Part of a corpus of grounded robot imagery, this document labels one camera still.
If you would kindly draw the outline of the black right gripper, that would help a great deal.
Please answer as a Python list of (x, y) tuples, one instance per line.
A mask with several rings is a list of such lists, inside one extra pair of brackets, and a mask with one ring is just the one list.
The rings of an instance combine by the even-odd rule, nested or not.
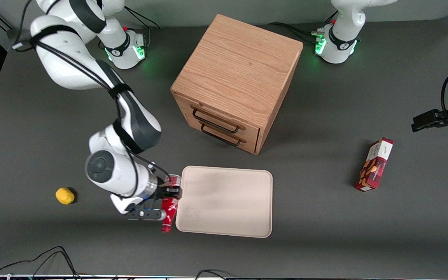
[(163, 198), (176, 198), (181, 199), (182, 197), (182, 188), (177, 186), (176, 188), (170, 186), (158, 186), (155, 192), (155, 199), (163, 199)]

